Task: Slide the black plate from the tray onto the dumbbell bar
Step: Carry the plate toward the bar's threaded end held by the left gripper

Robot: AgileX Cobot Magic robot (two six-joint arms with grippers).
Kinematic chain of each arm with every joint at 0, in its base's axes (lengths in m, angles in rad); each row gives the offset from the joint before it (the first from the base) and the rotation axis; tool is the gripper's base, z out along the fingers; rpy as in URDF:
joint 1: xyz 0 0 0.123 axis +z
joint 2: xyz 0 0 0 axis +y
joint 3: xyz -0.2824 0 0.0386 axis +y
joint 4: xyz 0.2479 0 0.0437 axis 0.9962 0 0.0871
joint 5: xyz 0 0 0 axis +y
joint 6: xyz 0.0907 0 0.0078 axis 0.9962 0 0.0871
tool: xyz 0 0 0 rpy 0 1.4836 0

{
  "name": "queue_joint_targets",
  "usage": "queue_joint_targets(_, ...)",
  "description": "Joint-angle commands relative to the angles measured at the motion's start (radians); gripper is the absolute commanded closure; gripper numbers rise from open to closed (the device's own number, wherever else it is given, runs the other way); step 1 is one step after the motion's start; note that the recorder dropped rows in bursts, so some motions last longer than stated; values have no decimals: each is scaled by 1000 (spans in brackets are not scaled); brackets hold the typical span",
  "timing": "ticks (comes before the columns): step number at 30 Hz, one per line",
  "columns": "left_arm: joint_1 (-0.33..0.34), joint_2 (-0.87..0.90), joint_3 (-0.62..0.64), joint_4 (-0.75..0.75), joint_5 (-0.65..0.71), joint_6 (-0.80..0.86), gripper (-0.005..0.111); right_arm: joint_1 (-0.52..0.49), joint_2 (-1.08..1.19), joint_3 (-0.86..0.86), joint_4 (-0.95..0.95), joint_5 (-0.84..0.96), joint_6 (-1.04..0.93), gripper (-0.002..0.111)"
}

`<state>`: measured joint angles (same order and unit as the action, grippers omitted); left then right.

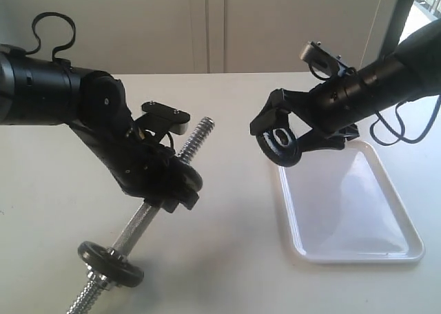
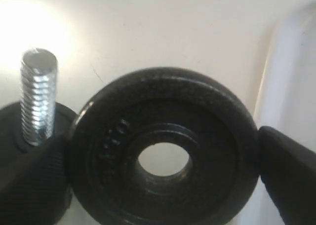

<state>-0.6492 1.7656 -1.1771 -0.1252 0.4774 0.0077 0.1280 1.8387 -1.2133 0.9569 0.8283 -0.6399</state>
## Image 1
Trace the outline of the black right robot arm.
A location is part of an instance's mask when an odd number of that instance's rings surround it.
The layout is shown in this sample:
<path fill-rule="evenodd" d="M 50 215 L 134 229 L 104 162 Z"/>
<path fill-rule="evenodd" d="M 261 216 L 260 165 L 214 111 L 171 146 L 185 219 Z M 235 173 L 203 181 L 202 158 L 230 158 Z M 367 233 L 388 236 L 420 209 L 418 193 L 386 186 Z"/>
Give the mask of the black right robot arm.
<path fill-rule="evenodd" d="M 440 21 L 409 35 L 394 51 L 357 70 L 316 42 L 305 62 L 323 71 L 308 92 L 276 89 L 250 123 L 266 154 L 293 158 L 306 151 L 344 149 L 356 123 L 402 102 L 440 94 Z"/>

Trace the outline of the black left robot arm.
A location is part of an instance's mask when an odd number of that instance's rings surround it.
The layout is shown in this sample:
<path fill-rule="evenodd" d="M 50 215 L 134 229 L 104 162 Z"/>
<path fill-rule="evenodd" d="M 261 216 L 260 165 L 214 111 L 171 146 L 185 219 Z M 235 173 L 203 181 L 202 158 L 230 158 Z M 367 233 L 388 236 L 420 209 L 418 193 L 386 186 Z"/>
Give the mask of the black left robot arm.
<path fill-rule="evenodd" d="M 68 61 L 29 57 L 1 46 L 1 124 L 67 125 L 105 165 L 122 191 L 173 212 L 191 209 L 201 175 L 162 140 L 185 133 L 190 116 L 148 101 L 134 118 L 122 81 Z"/>

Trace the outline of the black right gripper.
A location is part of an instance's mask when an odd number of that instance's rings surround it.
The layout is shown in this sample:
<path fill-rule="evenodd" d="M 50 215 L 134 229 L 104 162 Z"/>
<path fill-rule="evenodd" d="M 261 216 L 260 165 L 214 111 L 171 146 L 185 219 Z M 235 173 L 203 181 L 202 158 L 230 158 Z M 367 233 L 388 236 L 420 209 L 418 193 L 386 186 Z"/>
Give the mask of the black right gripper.
<path fill-rule="evenodd" d="M 324 149 L 342 150 L 345 138 L 334 135 L 362 119 L 362 110 L 356 106 L 361 91 L 358 72 L 353 67 L 318 84 L 309 93 L 276 89 L 249 124 L 250 134 L 260 136 L 277 125 L 289 129 L 288 115 L 293 113 L 329 137 L 325 138 L 314 130 L 308 131 L 297 140 L 299 154 Z"/>

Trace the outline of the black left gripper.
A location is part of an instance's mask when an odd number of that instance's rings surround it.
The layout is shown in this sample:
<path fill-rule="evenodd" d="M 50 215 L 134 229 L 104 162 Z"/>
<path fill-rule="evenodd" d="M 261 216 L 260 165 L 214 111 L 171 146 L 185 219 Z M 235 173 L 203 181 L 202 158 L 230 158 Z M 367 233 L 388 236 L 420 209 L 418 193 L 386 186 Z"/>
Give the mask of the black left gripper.
<path fill-rule="evenodd" d="M 129 196 L 164 199 L 161 208 L 193 209 L 199 194 L 186 185 L 185 168 L 166 147 L 131 117 L 74 121 L 70 129 L 111 173 Z"/>

